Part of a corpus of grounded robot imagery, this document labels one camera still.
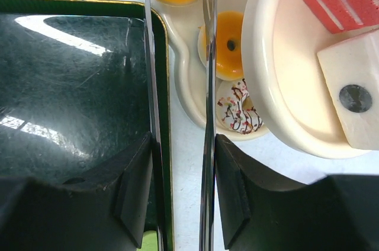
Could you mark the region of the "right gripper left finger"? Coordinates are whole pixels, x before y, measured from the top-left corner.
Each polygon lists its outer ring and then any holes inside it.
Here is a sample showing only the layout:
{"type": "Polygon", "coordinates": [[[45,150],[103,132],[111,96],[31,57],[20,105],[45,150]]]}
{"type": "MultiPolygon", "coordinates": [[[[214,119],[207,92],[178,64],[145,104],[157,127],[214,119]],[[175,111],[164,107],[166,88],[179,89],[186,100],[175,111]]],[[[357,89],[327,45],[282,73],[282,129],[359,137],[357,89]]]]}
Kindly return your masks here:
{"type": "Polygon", "coordinates": [[[61,185],[1,178],[2,250],[136,250],[152,177],[151,135],[61,185]]]}

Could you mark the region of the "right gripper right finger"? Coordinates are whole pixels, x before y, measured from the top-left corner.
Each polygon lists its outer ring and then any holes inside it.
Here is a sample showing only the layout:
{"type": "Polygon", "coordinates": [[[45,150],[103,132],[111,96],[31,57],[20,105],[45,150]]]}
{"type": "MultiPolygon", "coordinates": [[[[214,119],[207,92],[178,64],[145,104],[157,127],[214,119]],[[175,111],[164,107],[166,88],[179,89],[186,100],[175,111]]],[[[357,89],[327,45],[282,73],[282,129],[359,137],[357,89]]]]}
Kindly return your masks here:
{"type": "Polygon", "coordinates": [[[306,185],[216,137],[227,250],[377,250],[378,176],[329,175],[306,185]]]}

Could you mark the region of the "sprinkled white donut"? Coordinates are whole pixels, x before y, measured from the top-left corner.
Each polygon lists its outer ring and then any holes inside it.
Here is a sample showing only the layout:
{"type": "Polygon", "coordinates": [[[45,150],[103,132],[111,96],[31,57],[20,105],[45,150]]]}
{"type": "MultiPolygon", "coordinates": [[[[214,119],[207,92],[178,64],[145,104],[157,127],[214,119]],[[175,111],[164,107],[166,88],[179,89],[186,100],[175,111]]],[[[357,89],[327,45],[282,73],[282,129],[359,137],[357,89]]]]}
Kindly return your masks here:
{"type": "Polygon", "coordinates": [[[224,128],[242,135],[255,133],[264,124],[244,78],[220,84],[216,92],[216,117],[224,128]]]}

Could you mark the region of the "orange white blue donut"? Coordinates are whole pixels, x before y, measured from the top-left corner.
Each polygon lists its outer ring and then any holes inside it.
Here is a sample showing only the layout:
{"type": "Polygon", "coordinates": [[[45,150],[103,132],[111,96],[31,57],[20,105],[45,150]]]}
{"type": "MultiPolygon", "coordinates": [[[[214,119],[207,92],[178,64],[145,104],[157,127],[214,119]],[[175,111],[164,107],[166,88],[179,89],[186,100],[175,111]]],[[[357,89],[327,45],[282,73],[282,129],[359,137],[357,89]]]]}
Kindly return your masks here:
{"type": "Polygon", "coordinates": [[[217,17],[216,76],[224,81],[243,78],[241,38],[243,13],[223,11],[217,17]]]}

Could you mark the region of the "white block cake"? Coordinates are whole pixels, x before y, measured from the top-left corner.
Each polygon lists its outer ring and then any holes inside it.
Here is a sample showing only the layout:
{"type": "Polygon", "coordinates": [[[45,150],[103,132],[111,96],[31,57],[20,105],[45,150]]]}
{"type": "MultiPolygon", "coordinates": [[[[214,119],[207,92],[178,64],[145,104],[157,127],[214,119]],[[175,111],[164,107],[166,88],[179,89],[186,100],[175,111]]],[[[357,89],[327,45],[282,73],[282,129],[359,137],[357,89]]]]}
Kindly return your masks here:
{"type": "Polygon", "coordinates": [[[349,145],[378,150],[378,30],[317,53],[349,145]]]}

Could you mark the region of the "metal tongs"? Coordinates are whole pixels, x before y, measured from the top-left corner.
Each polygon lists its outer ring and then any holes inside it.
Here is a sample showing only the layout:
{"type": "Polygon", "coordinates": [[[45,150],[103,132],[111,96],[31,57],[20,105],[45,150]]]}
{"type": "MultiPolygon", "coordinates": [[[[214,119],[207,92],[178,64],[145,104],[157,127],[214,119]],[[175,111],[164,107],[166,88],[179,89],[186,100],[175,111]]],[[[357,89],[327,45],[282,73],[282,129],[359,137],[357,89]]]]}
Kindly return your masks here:
{"type": "MultiPolygon", "coordinates": [[[[207,92],[206,126],[201,181],[200,235],[199,249],[212,250],[214,239],[214,194],[215,194],[215,139],[216,139],[216,35],[217,0],[203,0],[205,39],[207,44],[207,92]]],[[[149,94],[149,113],[153,172],[157,204],[165,205],[163,185],[163,157],[160,135],[158,89],[156,81],[155,39],[152,27],[150,0],[144,0],[144,48],[146,56],[147,86],[149,94]]]]}

